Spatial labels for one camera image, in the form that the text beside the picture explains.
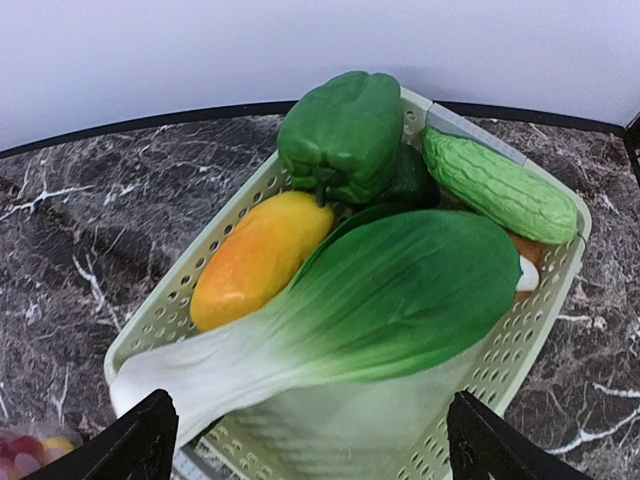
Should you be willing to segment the yellow lemon toy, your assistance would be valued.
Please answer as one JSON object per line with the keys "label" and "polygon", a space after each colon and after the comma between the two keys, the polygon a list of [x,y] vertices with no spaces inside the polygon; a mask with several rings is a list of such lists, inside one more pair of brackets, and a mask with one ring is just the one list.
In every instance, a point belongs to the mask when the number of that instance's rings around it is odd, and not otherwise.
{"label": "yellow lemon toy", "polygon": [[75,449],[73,443],[63,436],[46,438],[41,441],[44,454],[50,458],[60,458]]}

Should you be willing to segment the light green bitter gourd toy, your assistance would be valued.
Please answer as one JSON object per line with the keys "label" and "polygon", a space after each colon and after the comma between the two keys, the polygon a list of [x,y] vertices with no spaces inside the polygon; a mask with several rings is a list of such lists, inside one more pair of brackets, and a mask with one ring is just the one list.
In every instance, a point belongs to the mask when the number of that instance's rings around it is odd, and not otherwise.
{"label": "light green bitter gourd toy", "polygon": [[578,231],[574,202],[551,183],[467,138],[427,128],[430,174],[469,207],[531,240],[565,244]]}

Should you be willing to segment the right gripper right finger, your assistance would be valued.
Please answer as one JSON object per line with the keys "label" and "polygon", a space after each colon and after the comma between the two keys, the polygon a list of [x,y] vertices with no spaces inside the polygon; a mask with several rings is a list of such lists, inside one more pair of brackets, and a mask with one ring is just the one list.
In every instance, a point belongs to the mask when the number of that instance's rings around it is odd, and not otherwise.
{"label": "right gripper right finger", "polygon": [[447,413],[453,480],[590,480],[546,453],[468,391],[454,395]]}

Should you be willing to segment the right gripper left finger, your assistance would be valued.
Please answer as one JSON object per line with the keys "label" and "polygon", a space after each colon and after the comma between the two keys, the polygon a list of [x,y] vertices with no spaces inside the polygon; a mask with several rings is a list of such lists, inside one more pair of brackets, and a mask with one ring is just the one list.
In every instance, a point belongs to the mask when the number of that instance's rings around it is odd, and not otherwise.
{"label": "right gripper left finger", "polygon": [[157,389],[93,440],[29,475],[32,480],[168,480],[178,415]]}

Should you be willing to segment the green bell pepper toy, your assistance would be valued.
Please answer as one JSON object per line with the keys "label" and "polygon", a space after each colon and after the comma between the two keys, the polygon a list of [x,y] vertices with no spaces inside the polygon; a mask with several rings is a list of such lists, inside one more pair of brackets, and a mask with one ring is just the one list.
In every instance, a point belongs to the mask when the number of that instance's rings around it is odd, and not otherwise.
{"label": "green bell pepper toy", "polygon": [[277,137],[295,190],[329,201],[367,204],[396,170],[403,131],[401,87],[385,73],[350,71],[306,93]]}

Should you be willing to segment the clear zip top bag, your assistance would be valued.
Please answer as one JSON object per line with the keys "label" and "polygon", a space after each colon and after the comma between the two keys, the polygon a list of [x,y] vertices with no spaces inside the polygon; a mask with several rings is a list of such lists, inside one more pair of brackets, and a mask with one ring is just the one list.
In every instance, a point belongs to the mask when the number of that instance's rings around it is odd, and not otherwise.
{"label": "clear zip top bag", "polygon": [[79,448],[81,436],[66,425],[33,422],[1,428],[1,478],[22,479]]}

